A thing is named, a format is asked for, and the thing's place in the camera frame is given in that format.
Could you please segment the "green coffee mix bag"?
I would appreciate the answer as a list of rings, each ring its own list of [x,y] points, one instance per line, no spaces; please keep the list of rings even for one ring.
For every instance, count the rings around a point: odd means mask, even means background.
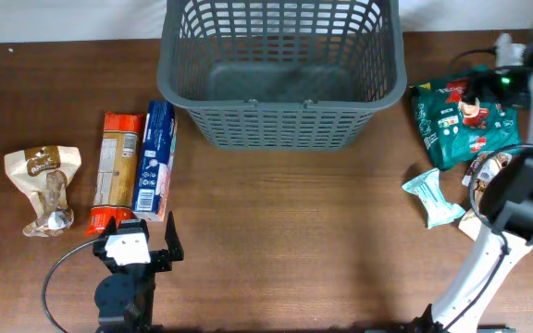
[[[431,164],[446,171],[481,152],[518,144],[517,111],[482,100],[477,109],[462,103],[467,77],[486,71],[478,66],[409,88],[410,105]]]

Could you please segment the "grey plastic basket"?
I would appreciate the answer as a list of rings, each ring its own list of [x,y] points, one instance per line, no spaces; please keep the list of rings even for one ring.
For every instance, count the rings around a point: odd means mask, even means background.
[[[403,96],[398,0],[172,0],[157,86],[230,149],[335,150]]]

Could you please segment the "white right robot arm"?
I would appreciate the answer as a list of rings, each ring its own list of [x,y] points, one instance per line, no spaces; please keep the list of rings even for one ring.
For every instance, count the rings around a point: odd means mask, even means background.
[[[407,332],[475,332],[495,293],[533,248],[533,34],[526,45],[502,35],[494,47],[496,68],[471,70],[461,82],[465,108],[483,99],[503,106],[526,103],[531,111],[527,140],[501,148],[517,157],[489,182],[471,208],[479,231],[471,254],[453,283]]]

